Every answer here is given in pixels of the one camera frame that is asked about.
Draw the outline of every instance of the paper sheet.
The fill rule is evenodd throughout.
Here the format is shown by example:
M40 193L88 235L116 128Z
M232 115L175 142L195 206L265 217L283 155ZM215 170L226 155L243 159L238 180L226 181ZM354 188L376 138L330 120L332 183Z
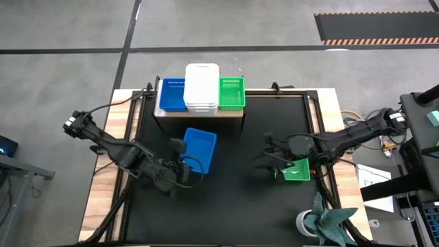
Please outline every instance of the paper sheet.
M390 172L381 171L379 169L367 167L365 165L357 165L357 167L359 168L357 169L357 177L360 188L367 187L376 183L385 182L392 178L392 174ZM378 174L380 176L371 174L367 171L373 172L374 174ZM364 202L364 206L393 213L393 198L392 196L389 196L387 198L371 200L368 202Z

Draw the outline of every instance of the stacked white containers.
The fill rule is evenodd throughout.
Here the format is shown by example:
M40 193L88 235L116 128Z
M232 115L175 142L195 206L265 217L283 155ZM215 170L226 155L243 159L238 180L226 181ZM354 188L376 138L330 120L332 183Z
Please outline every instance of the stacked white containers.
M214 116L218 111L220 68L217 64L189 64L186 66L185 101L193 115Z

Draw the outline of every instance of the green plant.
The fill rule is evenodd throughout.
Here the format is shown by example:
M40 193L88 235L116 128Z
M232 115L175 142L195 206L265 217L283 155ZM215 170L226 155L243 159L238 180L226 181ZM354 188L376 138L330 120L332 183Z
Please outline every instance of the green plant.
M313 209L306 218L303 224L312 229L320 239L322 245L326 239L346 247L346 244L357 245L348 234L338 225L352 216L357 209L325 209L322 203L322 195L317 192L314 197Z

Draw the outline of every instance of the potted plant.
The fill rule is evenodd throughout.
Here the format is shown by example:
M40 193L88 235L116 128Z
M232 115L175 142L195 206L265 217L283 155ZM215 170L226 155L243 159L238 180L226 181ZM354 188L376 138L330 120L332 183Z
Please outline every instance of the potted plant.
M325 209L322 195L317 192L313 209L299 213L296 226L300 233L307 237L318 237L320 245L329 239L342 247L347 244L357 245L338 225L352 216L357 209Z

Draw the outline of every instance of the white container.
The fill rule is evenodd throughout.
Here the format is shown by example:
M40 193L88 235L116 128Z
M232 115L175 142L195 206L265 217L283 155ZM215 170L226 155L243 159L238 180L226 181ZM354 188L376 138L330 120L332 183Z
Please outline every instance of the white container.
M197 116L215 116L218 111L218 107L215 108L203 108L203 107L196 107L196 108L188 108L187 109L192 115Z
M299 230L300 233L302 233L303 235L305 235L305 236L307 236L307 237L317 237L317 235L315 235L315 234L313 234L313 233L310 233L310 232L305 228L305 225L303 224L303 220L305 219L305 216L306 216L308 213L310 213L310 212L311 212L311 210L306 210L306 211L303 211L303 212L301 212L301 213L299 213L299 214L297 215L297 218L296 218L296 227L297 227L297 230Z
M183 100L188 107L217 106L220 83L217 64L189 64L186 66Z
M187 106L187 110L192 115L213 116L217 114L218 105L216 106Z

